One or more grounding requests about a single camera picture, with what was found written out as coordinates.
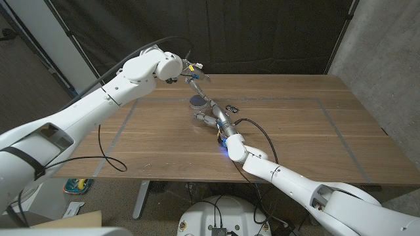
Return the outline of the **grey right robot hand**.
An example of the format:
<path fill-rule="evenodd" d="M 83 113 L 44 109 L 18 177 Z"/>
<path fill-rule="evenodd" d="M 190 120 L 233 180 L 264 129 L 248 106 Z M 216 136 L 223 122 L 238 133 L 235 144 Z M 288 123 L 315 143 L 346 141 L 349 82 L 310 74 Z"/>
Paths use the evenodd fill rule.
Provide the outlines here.
<path fill-rule="evenodd" d="M 211 106 L 211 111 L 213 112 L 213 115 L 215 115 L 216 117 L 212 117 L 204 113 L 194 113 L 192 117 L 197 120 L 203 121 L 206 125 L 209 125 L 211 127 L 221 128 L 221 130 L 225 133 L 227 137 L 237 134 L 238 131 L 236 130 L 235 125 L 233 124 L 233 121 L 231 120 L 230 116 L 226 112 L 224 112 L 222 108 L 219 105 L 217 105 L 217 103 L 213 100 L 209 101 L 209 105 Z"/>

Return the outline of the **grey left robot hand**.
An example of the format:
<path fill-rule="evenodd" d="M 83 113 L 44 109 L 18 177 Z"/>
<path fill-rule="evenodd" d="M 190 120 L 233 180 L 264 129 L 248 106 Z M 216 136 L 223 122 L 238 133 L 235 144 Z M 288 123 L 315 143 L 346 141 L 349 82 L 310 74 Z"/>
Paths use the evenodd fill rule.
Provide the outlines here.
<path fill-rule="evenodd" d="M 209 76 L 201 70 L 202 67 L 203 65 L 200 63 L 192 63 L 187 59 L 182 59 L 182 71 L 180 75 L 185 77 L 186 82 L 193 91 L 200 95 L 205 101 L 210 102 L 210 97 L 208 97 L 196 83 L 196 81 L 209 80 Z"/>

